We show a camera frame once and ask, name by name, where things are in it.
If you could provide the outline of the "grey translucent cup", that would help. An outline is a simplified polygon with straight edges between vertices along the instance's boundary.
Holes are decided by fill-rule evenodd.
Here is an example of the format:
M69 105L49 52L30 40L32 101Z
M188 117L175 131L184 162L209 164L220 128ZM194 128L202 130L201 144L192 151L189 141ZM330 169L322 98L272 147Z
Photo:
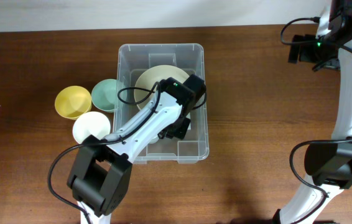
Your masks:
M153 139L151 139L151 141L149 142L149 144L155 144L157 141L159 140L159 138L156 136Z

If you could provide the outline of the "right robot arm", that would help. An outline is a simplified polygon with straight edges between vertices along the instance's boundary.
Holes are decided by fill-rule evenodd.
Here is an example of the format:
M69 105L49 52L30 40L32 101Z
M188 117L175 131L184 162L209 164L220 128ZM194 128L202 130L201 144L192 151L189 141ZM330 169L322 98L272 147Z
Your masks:
M312 21L318 24L316 34L295 35L288 42L289 62L339 71L338 114L331 139L301 143L305 175L273 223L316 223L326 205L352 186L352 0L332 0Z

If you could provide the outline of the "clear plastic storage container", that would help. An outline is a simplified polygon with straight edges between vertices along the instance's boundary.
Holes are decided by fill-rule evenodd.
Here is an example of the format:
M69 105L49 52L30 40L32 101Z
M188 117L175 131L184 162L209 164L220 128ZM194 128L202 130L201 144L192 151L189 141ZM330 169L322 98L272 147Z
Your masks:
M173 65L205 79L204 49L200 44L124 44L119 48L117 80L126 87L134 86L148 69L158 65ZM209 155L209 135L206 105L190 113L192 129L183 140L164 138L148 144L135 163L177 161L193 164Z

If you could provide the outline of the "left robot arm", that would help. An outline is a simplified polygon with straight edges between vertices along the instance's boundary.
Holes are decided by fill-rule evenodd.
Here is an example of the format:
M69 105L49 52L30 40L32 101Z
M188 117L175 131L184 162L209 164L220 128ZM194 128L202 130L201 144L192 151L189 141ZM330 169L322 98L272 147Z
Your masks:
M190 119L205 95L205 82L190 75L180 83L174 78L154 85L154 97L117 131L98 139L87 137L79 147L67 185L79 203L87 223L110 215L125 197L132 165L154 138L186 135Z

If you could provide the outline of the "green bowl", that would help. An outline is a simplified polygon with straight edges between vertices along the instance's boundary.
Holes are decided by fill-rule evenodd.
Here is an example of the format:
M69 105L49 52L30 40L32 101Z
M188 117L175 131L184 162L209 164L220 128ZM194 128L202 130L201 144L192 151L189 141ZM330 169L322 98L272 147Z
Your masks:
M115 79L102 80L91 92L92 103L101 111L114 113L118 102L118 91L125 87L123 82Z

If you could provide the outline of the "yellow bowl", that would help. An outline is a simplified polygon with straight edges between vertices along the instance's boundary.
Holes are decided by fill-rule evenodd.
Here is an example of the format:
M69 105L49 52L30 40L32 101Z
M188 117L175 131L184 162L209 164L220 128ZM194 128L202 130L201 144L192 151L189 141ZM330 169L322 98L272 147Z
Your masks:
M68 86L55 99L55 110L63 118L77 120L90 112L92 98L90 92L82 86Z

